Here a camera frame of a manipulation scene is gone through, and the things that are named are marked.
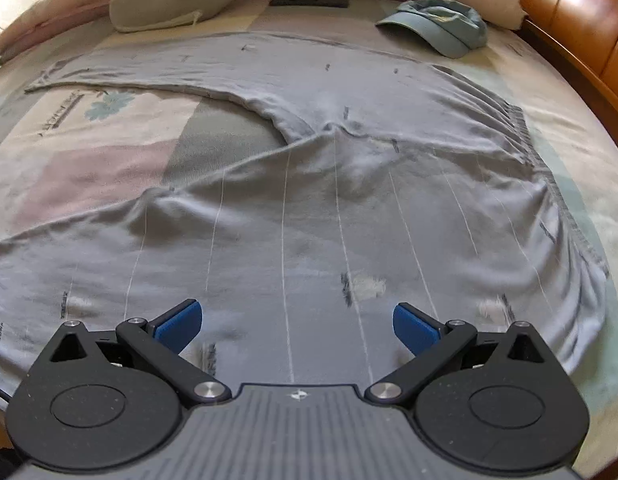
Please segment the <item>wooden headboard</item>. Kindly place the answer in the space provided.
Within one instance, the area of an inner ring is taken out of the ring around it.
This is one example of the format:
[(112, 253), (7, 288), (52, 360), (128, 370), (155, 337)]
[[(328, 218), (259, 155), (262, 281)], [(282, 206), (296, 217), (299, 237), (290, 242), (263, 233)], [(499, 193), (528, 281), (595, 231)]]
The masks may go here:
[(618, 147), (618, 0), (521, 0), (533, 41)]

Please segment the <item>blue baseball cap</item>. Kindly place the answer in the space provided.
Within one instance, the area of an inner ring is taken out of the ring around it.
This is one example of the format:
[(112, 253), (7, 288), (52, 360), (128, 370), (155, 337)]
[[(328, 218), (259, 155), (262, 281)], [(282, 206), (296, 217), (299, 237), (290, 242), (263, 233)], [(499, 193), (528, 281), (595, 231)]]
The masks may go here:
[(410, 30), (446, 58), (462, 58), (488, 42), (483, 18), (472, 6), (457, 0), (408, 0), (376, 26)]

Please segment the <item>black phone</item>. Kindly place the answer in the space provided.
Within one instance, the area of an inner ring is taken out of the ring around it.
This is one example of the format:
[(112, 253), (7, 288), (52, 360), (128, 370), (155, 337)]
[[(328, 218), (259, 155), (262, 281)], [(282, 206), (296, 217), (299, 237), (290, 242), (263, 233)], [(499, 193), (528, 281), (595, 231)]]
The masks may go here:
[(270, 0), (269, 6), (321, 6), (321, 8), (347, 9), (349, 0)]

